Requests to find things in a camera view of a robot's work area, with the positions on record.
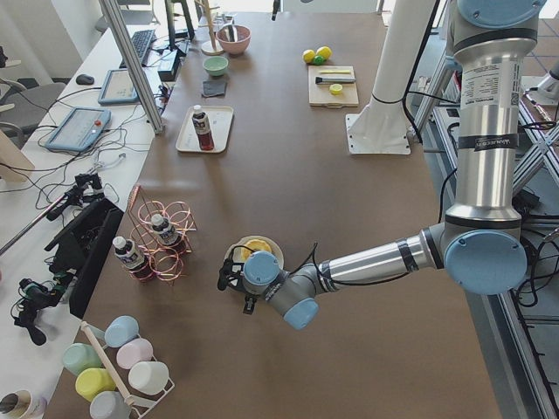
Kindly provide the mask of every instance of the computer mouse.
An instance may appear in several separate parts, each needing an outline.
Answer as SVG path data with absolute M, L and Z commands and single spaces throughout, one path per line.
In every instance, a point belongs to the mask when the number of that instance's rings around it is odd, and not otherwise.
M 95 83 L 95 79 L 88 74 L 80 74 L 78 77 L 76 77 L 76 83 L 78 83 L 79 85 L 89 86 Z

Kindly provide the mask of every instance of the gray cup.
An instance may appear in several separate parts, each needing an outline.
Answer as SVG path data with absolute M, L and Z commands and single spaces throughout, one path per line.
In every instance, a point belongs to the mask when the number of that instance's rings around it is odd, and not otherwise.
M 92 419 L 128 419 L 131 410 L 118 391 L 103 391 L 89 405 Z

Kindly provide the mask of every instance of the pink bowl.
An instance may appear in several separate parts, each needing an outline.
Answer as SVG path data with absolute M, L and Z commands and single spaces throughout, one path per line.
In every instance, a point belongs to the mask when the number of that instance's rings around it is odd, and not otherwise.
M 216 35 L 217 41 L 224 49 L 225 52 L 229 52 L 232 55 L 242 54 L 251 42 L 251 30 L 246 26 L 240 26 L 238 24 L 233 25 L 237 30 L 238 40 L 236 42 L 229 42 L 227 40 L 227 28 L 222 28 Z

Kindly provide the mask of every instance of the brown tabletop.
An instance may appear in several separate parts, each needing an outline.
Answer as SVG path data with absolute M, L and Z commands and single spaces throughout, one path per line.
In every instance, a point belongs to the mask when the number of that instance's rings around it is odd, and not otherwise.
M 141 173 L 147 196 L 186 201 L 199 231 L 186 278 L 139 284 L 109 257 L 86 320 L 106 327 L 135 316 L 176 388 L 153 418 L 500 417 L 463 291 L 444 271 L 321 295 L 320 311 L 293 330 L 263 302 L 219 292 L 226 249 L 251 234 L 276 241 L 293 269 L 319 242 L 336 258 L 436 223 L 438 200 L 420 146 L 409 156 L 350 155 L 348 109 L 308 105 L 301 53 L 329 45 L 334 65 L 355 68 L 359 110 L 369 101 L 385 29 L 373 14 L 238 14 L 252 41 L 230 57 L 227 94 L 202 99 L 207 79 L 193 44 Z M 205 29 L 197 36 L 202 38 Z M 232 106 L 220 155 L 175 150 L 186 109 Z M 125 222 L 121 233 L 128 234 Z M 62 374 L 47 418 L 88 417 Z

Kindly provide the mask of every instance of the white table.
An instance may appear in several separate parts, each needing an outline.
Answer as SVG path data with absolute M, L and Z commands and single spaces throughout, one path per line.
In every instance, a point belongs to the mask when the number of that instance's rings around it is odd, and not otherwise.
M 131 32 L 143 28 L 130 28 Z M 150 61 L 157 59 L 156 54 Z M 93 86 L 101 86 L 107 70 L 118 68 L 121 55 L 110 31 L 107 31 L 93 48 L 76 75 L 86 73 L 95 77 Z M 154 93 L 160 85 L 157 76 L 157 68 L 145 69 L 150 85 Z M 75 77 L 70 81 L 61 96 L 77 92 L 91 86 L 79 86 L 75 83 Z M 71 106 L 99 107 L 97 97 L 99 90 L 89 90 L 74 94 L 65 100 Z M 107 197 L 111 199 L 121 210 L 126 209 L 128 194 L 134 186 L 141 167 L 149 150 L 149 145 L 154 138 L 153 130 L 147 123 L 146 116 L 141 106 L 110 106 L 112 119 L 107 126 L 114 129 L 125 123 L 123 128 L 128 131 L 126 144 L 129 148 L 103 152 L 100 160 L 111 162 L 118 159 L 122 153 L 126 157 L 113 168 L 102 169 L 99 174 L 104 185 L 110 184 L 113 188 L 106 186 Z M 70 107 L 55 104 L 50 115 L 45 116 L 41 123 L 43 125 L 58 125 L 68 114 Z M 48 138 L 50 128 L 38 129 L 24 146 L 24 154 L 35 164 L 36 169 L 54 168 L 68 161 L 71 157 L 64 154 L 54 154 L 39 146 Z M 119 133 L 111 134 L 101 143 L 119 141 Z M 93 166 L 92 158 L 74 161 L 67 166 L 66 181 L 64 181 L 63 169 L 38 181 L 40 186 L 48 183 L 73 182 L 73 177 L 85 173 Z M 36 181 L 44 173 L 35 172 L 31 179 Z M 0 191 L 21 189 L 30 183 L 7 183 L 0 180 Z M 67 186 L 56 188 L 51 193 L 51 198 L 61 196 Z M 35 208 L 38 190 L 31 188 L 20 192 L 7 192 L 0 194 L 0 216 L 3 219 L 0 230 L 0 246 L 14 237 L 28 222 L 30 222 L 41 211 Z M 72 210 L 65 211 L 66 222 L 72 219 Z M 50 280 L 52 275 L 44 259 L 54 254 L 54 251 L 46 252 L 44 247 L 50 243 L 54 236 L 62 229 L 62 218 L 49 222 L 41 220 L 25 236 L 15 243 L 0 257 L 0 329 L 3 331 L 2 345 L 0 345 L 0 358 L 5 367 L 0 378 L 0 397 L 19 389 L 29 389 L 35 395 L 41 395 L 49 400 L 56 387 L 62 370 L 61 357 L 66 348 L 72 344 L 79 327 L 79 319 L 69 313 L 68 304 L 59 304 L 53 308 L 42 310 L 35 324 L 47 336 L 47 342 L 42 347 L 35 346 L 27 331 L 13 325 L 10 316 L 10 308 L 19 299 L 17 294 L 18 283 L 22 278 L 31 278 L 39 283 Z

